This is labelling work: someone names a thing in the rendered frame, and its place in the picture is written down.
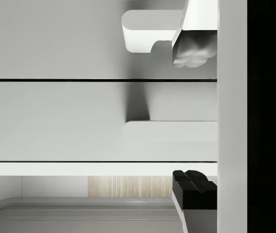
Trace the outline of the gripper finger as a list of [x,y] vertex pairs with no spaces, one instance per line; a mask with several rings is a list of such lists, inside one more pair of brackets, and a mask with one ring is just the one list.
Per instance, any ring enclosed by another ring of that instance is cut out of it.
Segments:
[[196,68],[217,54],[218,0],[186,0],[172,40],[176,68]]
[[172,199],[184,233],[217,233],[217,185],[203,173],[173,171]]

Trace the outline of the white cabinet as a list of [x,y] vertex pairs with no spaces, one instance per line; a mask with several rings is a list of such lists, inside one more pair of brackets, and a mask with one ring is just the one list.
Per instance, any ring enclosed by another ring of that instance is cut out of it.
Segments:
[[0,0],[0,168],[216,175],[217,55],[172,62],[185,1]]

